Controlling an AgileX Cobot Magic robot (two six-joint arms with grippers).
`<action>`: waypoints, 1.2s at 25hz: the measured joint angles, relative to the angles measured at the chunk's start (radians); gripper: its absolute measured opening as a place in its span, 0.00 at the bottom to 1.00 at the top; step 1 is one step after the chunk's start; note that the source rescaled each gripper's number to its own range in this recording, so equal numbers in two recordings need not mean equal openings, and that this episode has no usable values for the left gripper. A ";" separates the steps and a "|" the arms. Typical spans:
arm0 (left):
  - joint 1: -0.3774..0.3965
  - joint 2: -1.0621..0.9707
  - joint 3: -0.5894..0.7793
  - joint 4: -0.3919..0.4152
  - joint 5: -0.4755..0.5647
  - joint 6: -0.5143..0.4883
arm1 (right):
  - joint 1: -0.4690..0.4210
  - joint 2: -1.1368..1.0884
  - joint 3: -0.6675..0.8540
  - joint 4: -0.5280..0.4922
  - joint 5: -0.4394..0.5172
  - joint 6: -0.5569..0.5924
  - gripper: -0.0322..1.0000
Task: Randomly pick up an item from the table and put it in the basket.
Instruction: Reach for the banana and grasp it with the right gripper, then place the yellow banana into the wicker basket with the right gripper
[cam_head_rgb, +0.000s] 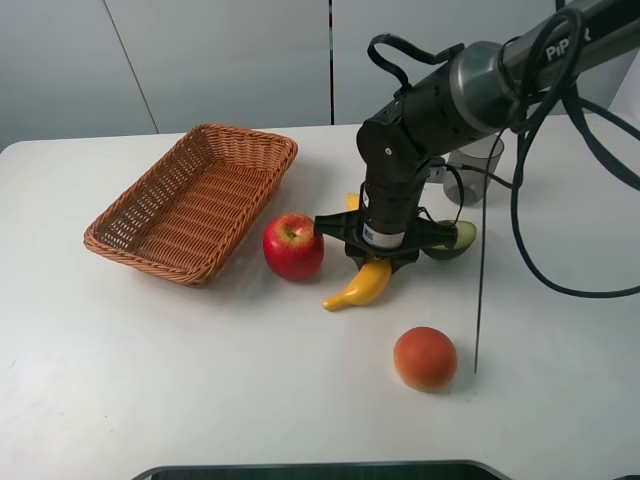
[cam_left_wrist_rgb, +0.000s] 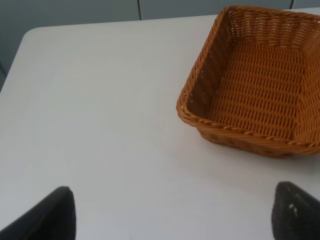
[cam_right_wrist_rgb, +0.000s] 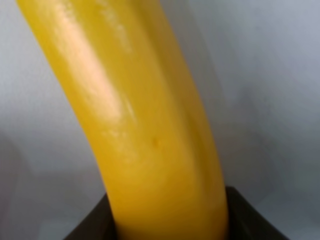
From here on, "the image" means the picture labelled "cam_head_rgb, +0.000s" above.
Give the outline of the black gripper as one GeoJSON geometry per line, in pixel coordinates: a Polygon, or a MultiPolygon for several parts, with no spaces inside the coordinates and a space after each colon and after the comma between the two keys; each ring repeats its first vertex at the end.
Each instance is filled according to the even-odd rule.
{"type": "Polygon", "coordinates": [[[419,201],[425,180],[392,182],[368,174],[359,190],[358,207],[314,218],[314,233],[344,243],[345,254],[361,269],[372,257],[389,259],[391,274],[415,264],[423,249],[452,248],[455,227],[422,218],[419,201]]]}

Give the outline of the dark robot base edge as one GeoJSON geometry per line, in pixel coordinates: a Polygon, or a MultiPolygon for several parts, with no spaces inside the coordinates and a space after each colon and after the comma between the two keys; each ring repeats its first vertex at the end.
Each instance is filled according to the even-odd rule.
{"type": "Polygon", "coordinates": [[[506,479],[471,461],[160,466],[135,479],[506,479]]]}

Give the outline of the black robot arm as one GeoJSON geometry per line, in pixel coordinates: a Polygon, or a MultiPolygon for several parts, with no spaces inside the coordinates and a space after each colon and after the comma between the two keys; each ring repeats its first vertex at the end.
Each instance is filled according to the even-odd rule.
{"type": "Polygon", "coordinates": [[[444,156],[502,129],[533,129],[557,103],[584,124],[590,102],[580,98],[578,76],[639,45],[635,1],[573,1],[531,31],[504,44],[457,44],[438,54],[382,34],[388,45],[433,72],[418,83],[384,59],[370,59],[400,83],[393,99],[359,128],[357,149],[366,165],[357,208],[319,216],[314,230],[341,241],[357,265],[376,259],[391,271],[420,255],[459,256],[474,227],[432,220],[419,206],[424,184],[444,167],[444,156]]]}

